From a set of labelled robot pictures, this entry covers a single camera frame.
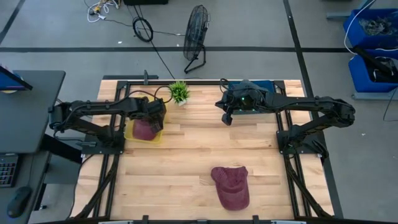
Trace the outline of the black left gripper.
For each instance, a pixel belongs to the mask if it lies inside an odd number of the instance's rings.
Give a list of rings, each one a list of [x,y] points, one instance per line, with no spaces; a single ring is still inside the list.
[[[167,112],[163,99],[150,101],[146,104],[146,115],[144,119],[151,123],[153,133],[158,133],[164,128],[164,118]]]

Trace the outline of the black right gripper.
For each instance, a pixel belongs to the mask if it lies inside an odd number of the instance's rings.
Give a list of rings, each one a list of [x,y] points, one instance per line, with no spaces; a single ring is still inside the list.
[[[234,93],[228,88],[229,82],[220,82],[220,90],[222,92],[222,97],[219,101],[215,103],[215,106],[221,108],[222,110],[226,110],[222,115],[222,122],[230,126],[232,123],[232,117],[234,110],[238,109],[254,109],[264,113],[259,109],[257,104],[261,104],[264,100],[266,93]]]

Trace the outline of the maroon red cap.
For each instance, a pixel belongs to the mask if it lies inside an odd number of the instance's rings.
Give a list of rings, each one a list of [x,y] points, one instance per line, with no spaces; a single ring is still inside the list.
[[[135,139],[143,141],[151,141],[155,139],[157,133],[155,133],[149,122],[143,120],[134,120],[132,128],[132,136]]]
[[[214,167],[211,178],[221,205],[229,211],[243,210],[250,203],[248,171],[246,167]]]

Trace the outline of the yellow transparent tray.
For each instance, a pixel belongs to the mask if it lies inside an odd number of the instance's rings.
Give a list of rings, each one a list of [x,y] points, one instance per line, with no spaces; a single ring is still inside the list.
[[[144,111],[143,111],[144,114],[143,115],[137,115],[135,117],[130,117],[129,116],[129,121],[126,123],[126,127],[125,127],[125,130],[124,130],[124,138],[126,140],[129,140],[129,141],[137,141],[137,142],[151,142],[151,143],[159,142],[160,139],[161,139],[163,130],[161,130],[160,132],[157,133],[155,139],[153,139],[151,141],[143,141],[143,140],[135,139],[132,136],[132,128],[133,128],[134,120],[138,119],[138,120],[145,121],[144,116],[146,115],[146,112],[147,112],[146,104],[148,102],[150,102],[150,101],[154,101],[154,100],[161,99],[161,98],[155,98],[154,96],[137,95],[137,96],[132,97],[132,99],[141,100],[141,102],[139,103],[139,108],[140,109],[142,109],[142,108],[144,109]]]

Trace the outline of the blue plastic tray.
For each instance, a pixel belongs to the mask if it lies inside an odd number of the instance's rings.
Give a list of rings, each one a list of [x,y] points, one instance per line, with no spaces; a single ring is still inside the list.
[[[238,85],[241,83],[241,81],[230,81],[228,83],[228,88],[229,89],[238,89]],[[251,81],[253,85],[257,85],[260,88],[270,90],[271,92],[275,92],[275,87],[274,83],[269,80],[259,80],[259,81]],[[254,109],[238,109],[234,110],[233,114],[236,115],[243,115],[243,114],[259,114],[261,113],[260,111],[254,110]]]

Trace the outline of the black floor fan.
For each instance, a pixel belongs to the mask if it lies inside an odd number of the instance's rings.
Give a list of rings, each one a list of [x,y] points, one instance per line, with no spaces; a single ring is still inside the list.
[[[204,41],[209,24],[208,17],[208,11],[204,5],[195,6],[190,14],[183,44],[183,56],[189,61],[189,64],[183,70],[186,74],[206,64]],[[199,59],[201,52],[203,53],[203,62],[190,68],[191,64]]]

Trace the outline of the black box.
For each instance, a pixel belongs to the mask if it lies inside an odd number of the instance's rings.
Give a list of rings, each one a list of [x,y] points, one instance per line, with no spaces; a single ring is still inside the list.
[[[168,4],[169,0],[123,0],[124,4],[127,6],[134,5],[155,5],[155,4]]]

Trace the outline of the black desk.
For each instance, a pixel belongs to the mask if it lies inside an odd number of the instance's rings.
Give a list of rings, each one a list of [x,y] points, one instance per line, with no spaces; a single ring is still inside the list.
[[[66,73],[62,70],[18,70],[30,91],[0,92],[0,153],[30,154],[39,150]]]
[[[0,224],[28,224],[44,181],[49,160],[50,154],[48,152],[20,156],[20,166],[14,186],[0,188]],[[8,217],[7,205],[15,196],[17,189],[25,186],[29,186],[32,192],[22,215],[17,218]]]

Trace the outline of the blue storage bin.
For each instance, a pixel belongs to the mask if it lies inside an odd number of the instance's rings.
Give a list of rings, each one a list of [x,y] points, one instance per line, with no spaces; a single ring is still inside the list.
[[[394,81],[387,81],[381,77],[374,77],[374,65],[356,55],[348,64],[353,79],[354,88],[360,93],[387,93],[398,87],[398,51],[383,51],[380,49],[365,49],[370,56],[397,61],[394,67]]]
[[[364,28],[364,22],[386,21],[390,33],[371,35]],[[387,9],[359,9],[351,11],[349,18],[343,24],[347,38],[352,46],[366,49],[387,49],[398,47],[398,8]]]

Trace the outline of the grey table foot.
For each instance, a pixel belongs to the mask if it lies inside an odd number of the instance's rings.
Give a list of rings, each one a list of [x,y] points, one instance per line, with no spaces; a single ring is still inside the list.
[[[376,0],[362,0],[361,4],[357,7],[357,9],[366,9],[371,7]],[[338,19],[346,19],[351,15],[351,11],[346,12],[328,12],[326,14],[326,19],[328,20],[338,20]]]

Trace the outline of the monitor with blue screen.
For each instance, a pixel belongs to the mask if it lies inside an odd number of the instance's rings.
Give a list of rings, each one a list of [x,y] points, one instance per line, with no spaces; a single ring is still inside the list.
[[[12,73],[0,64],[0,91],[26,91],[33,86],[23,80],[18,74]]]

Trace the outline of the black keyboard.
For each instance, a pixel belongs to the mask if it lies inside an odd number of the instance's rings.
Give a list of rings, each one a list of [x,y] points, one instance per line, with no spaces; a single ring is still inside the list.
[[[19,156],[0,154],[0,188],[13,187],[17,176]]]

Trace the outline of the black metal bar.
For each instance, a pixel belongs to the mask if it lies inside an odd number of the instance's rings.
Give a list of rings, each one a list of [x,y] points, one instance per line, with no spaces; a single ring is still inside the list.
[[[360,47],[354,47],[371,70],[369,77],[372,82],[398,83],[398,59],[391,57],[374,57]]]

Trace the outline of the black computer mouse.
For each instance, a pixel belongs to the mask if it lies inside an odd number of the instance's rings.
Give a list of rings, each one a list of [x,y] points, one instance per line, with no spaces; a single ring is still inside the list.
[[[20,187],[16,190],[14,196],[7,205],[8,217],[17,218],[24,213],[31,193],[32,189],[29,186]]]

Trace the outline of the black aluminium table frame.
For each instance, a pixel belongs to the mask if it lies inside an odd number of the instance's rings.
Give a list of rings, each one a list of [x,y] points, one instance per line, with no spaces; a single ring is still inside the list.
[[[236,116],[222,123],[216,80],[188,81],[183,106],[169,104],[158,143],[127,141],[111,183],[91,217],[131,224],[271,224],[314,216],[287,178],[276,132],[310,121],[306,111]],[[210,172],[216,166],[248,170],[250,203],[237,212],[222,207]]]

